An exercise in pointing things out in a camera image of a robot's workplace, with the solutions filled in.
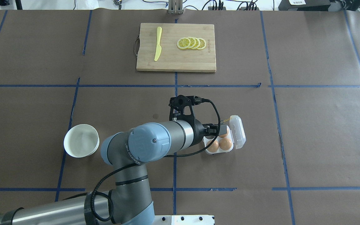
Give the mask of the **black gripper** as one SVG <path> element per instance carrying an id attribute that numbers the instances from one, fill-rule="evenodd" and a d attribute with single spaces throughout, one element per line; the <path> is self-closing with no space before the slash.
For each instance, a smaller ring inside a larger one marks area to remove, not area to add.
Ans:
<path id="1" fill-rule="evenodd" d="M 199 120 L 194 120 L 192 128 L 194 131 L 194 139 L 192 145 L 196 145 L 202 141 L 205 136 L 219 136 L 226 132 L 226 124 L 202 124 Z"/>

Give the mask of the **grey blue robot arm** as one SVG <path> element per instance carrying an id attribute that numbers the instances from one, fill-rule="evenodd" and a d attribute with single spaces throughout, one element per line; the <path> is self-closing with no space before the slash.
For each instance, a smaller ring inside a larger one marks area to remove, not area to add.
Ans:
<path id="1" fill-rule="evenodd" d="M 157 217 L 146 164 L 227 132 L 224 124 L 150 122 L 108 137 L 101 156 L 114 171 L 92 192 L 35 208 L 0 213 L 0 225 L 153 225 Z"/>

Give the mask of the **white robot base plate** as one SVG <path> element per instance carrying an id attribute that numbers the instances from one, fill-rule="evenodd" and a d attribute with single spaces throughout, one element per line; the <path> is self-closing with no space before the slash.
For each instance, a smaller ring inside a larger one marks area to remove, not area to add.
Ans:
<path id="1" fill-rule="evenodd" d="M 214 225 L 214 215 L 156 215 L 153 225 Z"/>

